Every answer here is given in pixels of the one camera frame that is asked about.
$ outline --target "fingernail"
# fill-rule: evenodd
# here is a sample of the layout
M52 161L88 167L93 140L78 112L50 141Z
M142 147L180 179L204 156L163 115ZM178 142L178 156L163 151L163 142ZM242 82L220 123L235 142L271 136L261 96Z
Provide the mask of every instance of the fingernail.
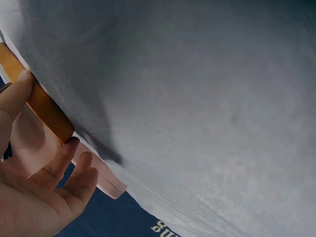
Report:
M29 76L30 76L30 74L31 74L31 73L30 73L29 70L23 70L23 71L20 73L20 75L19 75L18 81L28 79Z
M7 89L7 88L8 88L9 86L11 86L11 85L12 85L12 83L9 82L9 83L5 84L3 87L0 87L0 94L1 94L2 92L4 92L5 89Z

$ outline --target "hand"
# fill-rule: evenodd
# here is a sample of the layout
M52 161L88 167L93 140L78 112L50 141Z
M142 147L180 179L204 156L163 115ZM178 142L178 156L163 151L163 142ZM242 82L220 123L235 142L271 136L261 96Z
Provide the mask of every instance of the hand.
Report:
M32 74L24 71L17 83L0 94L1 154L7 148L13 121L30 96L32 80ZM12 163L0 162L0 236L52 236L83 212L98 178L98 171L91 168L91 153L82 153L65 186L55 189L78 144L78 138L71 138L29 178Z

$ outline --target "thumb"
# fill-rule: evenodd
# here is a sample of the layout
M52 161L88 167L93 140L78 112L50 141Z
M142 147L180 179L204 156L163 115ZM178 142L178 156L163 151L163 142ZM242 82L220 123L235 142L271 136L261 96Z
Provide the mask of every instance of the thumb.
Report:
M24 70L18 81L0 94L0 156L8 146L13 121L30 97L33 78L29 71Z

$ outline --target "gray fabric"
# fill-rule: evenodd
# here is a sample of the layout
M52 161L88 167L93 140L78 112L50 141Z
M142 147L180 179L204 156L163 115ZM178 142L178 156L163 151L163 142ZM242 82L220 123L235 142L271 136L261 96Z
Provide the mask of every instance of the gray fabric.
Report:
M278 2L1 0L0 25L175 231L313 237L315 6Z

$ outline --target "wooden strip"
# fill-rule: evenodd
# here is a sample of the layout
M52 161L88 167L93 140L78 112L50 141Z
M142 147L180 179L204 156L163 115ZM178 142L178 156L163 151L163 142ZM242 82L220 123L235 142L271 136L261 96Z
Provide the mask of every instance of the wooden strip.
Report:
M20 73L25 70L4 43L0 43L0 64L13 83L17 81ZM75 131L74 127L37 80L34 81L33 90L27 103L62 144L65 144L71 138Z

